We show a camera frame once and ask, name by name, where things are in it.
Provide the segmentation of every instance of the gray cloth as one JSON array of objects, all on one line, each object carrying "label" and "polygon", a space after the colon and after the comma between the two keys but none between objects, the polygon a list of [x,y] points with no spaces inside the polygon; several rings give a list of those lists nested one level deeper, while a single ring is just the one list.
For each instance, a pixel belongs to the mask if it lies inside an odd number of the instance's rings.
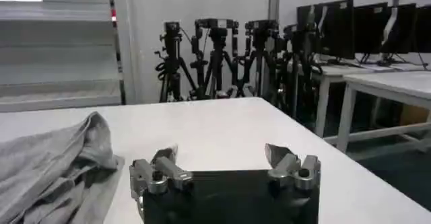
[{"label": "gray cloth", "polygon": [[0,223],[102,223],[124,159],[113,155],[95,112],[69,128],[0,143],[0,165]]}]

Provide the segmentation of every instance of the computer monitor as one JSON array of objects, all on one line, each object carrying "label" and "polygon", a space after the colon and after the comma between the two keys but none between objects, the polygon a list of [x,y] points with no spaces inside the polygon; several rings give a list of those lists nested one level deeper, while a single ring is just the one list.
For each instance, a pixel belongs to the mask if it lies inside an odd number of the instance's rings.
[{"label": "computer monitor", "polygon": [[388,23],[388,3],[355,7],[355,51],[378,54],[383,41],[383,31]]},{"label": "computer monitor", "polygon": [[431,53],[431,5],[416,9],[412,52]]},{"label": "computer monitor", "polygon": [[305,28],[312,6],[314,20],[321,33],[321,40],[315,52],[336,58],[355,59],[354,1],[342,0],[298,7],[299,30]]},{"label": "computer monitor", "polygon": [[[394,7],[388,8],[392,13]],[[407,54],[413,42],[413,27],[416,16],[416,4],[399,5],[395,21],[388,40],[382,45],[381,52],[388,54]]]}]

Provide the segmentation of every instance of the white shelf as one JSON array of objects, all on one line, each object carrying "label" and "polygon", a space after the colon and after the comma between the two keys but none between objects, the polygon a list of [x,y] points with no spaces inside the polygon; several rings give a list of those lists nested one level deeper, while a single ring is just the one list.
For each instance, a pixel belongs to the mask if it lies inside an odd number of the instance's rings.
[{"label": "white shelf", "polygon": [[0,21],[111,22],[108,3],[0,3]]},{"label": "white shelf", "polygon": [[119,81],[6,85],[0,93],[0,112],[121,104]]}]

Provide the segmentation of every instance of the white table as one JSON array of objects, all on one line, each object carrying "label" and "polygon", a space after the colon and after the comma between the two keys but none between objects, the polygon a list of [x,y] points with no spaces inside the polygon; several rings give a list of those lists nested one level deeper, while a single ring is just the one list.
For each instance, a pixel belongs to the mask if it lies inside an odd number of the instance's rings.
[{"label": "white table", "polygon": [[317,104],[317,119],[316,119],[316,127],[314,129],[314,133],[317,136],[323,137],[323,133],[325,132],[325,122],[326,122],[326,114],[328,108],[328,99],[329,99],[329,88],[332,83],[340,83],[344,82],[344,75],[351,74],[360,74],[360,73],[372,73],[373,69],[361,69],[357,67],[348,67],[348,66],[323,66],[322,67],[323,74],[316,75],[313,74],[314,79],[318,79],[320,81],[319,88],[319,102]]},{"label": "white table", "polygon": [[0,114],[1,140],[75,124],[99,111],[125,167],[105,223],[141,223],[127,166],[177,143],[188,170],[268,169],[265,143],[322,162],[319,223],[431,223],[431,213],[259,98]]},{"label": "white table", "polygon": [[[329,137],[325,139],[329,143],[336,143],[339,150],[346,152],[349,142],[431,129],[431,115],[429,115],[428,122],[423,124],[412,124],[402,127],[383,128],[380,130],[350,134],[357,91],[371,94],[378,98],[386,98],[404,104],[431,109],[431,72],[373,73],[365,75],[346,75],[344,78],[347,86],[344,94],[338,137]],[[355,159],[365,159],[410,149],[424,150],[431,146],[431,137],[429,136],[425,136],[421,141],[413,138],[410,140],[411,141],[408,143],[399,143],[374,149],[373,151],[355,156]]]}]

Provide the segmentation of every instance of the monitor stand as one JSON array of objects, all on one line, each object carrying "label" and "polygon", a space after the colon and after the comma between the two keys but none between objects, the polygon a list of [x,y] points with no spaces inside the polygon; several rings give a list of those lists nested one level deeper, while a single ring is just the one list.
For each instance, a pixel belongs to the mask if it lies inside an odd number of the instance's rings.
[{"label": "monitor stand", "polygon": [[331,66],[331,65],[338,65],[338,66],[348,66],[348,67],[358,67],[360,68],[361,66],[353,64],[353,63],[347,63],[347,62],[343,62],[341,61],[341,58],[331,58],[327,55],[321,54],[320,55],[320,60],[317,61],[317,63],[320,66]]}]

